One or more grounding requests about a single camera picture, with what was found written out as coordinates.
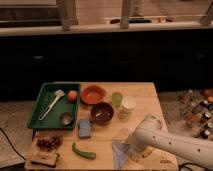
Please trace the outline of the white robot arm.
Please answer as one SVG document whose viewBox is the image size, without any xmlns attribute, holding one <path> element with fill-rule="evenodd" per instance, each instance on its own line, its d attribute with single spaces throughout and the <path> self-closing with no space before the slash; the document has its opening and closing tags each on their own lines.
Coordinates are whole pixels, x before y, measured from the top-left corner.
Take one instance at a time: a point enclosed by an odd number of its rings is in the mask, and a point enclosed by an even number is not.
<svg viewBox="0 0 213 171">
<path fill-rule="evenodd" d="M 155 115 L 147 115 L 129 134 L 130 148 L 139 153 L 152 146 L 213 170 L 213 142 L 171 134 L 162 130 L 163 123 Z"/>
</svg>

